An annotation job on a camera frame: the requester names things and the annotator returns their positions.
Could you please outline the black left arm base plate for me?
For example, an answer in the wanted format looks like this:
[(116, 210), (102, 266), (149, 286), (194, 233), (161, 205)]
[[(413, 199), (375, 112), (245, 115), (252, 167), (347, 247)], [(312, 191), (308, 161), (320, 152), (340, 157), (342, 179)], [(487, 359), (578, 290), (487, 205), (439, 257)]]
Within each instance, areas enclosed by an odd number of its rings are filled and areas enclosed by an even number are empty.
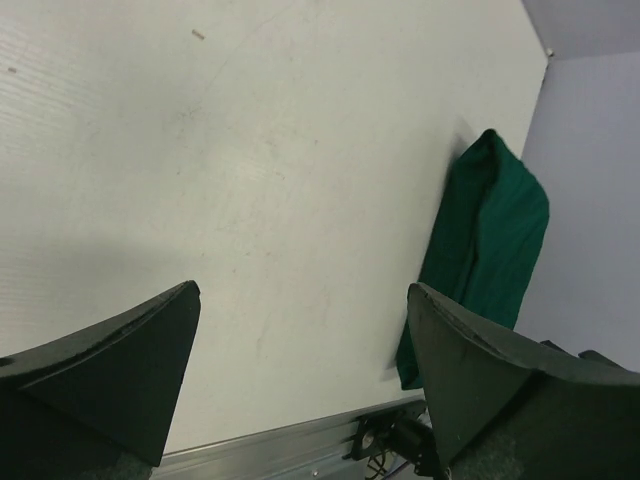
[(344, 459), (366, 460), (366, 479), (394, 479), (409, 468), (419, 477), (447, 479), (424, 400), (361, 414), (356, 423)]

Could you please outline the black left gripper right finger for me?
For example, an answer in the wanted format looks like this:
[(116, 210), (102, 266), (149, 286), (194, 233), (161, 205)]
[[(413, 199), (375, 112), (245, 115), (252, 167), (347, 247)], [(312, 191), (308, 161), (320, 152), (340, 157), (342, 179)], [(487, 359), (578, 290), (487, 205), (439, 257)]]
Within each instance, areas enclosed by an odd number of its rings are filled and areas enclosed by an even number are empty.
[(635, 479), (639, 376), (571, 355), (415, 283), (408, 320), (435, 447), (451, 479)]

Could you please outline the dark green surgical cloth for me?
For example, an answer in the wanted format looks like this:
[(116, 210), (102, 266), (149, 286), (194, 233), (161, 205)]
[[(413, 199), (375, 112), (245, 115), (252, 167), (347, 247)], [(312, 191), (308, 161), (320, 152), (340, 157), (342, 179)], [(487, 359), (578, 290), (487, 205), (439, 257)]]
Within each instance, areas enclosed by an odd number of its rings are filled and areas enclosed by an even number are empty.
[(487, 129), (450, 165), (418, 280), (512, 329), (549, 219), (539, 181)]

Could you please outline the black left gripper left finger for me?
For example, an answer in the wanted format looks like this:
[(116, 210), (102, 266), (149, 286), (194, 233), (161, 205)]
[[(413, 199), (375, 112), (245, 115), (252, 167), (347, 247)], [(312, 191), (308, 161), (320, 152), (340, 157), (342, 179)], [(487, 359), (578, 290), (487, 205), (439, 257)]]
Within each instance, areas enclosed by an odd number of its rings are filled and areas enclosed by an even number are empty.
[(201, 311), (193, 280), (1, 360), (4, 479), (148, 479)]

